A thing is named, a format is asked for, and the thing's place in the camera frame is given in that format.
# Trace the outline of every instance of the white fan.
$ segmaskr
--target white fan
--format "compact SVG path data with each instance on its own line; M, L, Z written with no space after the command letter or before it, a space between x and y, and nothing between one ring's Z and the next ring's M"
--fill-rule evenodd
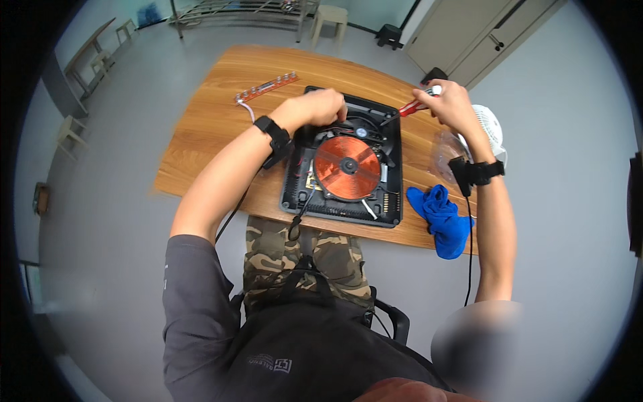
M505 167L507 167L507 160L509 156L507 150L502 147L502 129L500 128L500 122L496 118L496 115L491 112L491 110L482 105L473 105L473 111L478 117L480 125L484 131L489 136L489 144L491 144L491 150L495 156L504 153L505 159L503 160ZM464 137L458 134L458 139L462 142L462 145L469 151L469 146L464 140Z

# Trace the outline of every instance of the copper coil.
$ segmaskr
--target copper coil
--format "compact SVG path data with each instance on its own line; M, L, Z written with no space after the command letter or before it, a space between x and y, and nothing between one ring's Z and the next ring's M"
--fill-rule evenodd
M339 199L362 199L379 183L380 166L375 152L355 137L324 141L317 148L314 170L321 187Z

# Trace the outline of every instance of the wrist-mounted device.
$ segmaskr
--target wrist-mounted device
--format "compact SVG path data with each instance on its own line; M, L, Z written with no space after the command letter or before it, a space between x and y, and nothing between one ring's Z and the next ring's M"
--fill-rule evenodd
M272 138L270 141L270 147L273 149L273 152L262 165L264 169L270 169L290 153L293 146L290 135L288 135L286 130L279 127L273 119L268 116L261 116L256 119L255 125Z
M499 160L492 164L487 162L471 163L465 160L463 156L460 156L450 160L449 167L458 182L462 195L465 197L471 195L473 185L484 186L491 183L493 176L505 175L505 165Z

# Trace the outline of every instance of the gray sleeve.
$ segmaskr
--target gray sleeve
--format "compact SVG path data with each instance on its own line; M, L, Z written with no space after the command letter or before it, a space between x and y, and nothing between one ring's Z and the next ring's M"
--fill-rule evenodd
M222 385L223 356L239 331L230 308L232 283L212 244L198 236L170 238L165 254L163 375L175 401L210 398Z

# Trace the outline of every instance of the black t-shirt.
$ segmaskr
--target black t-shirt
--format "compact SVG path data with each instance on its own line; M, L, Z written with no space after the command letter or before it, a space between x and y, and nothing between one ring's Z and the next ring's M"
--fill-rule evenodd
M240 328L209 241L172 237L166 264L163 362L176 401L352 401L391 377L451 390L427 359L359 323L348 302L267 307Z

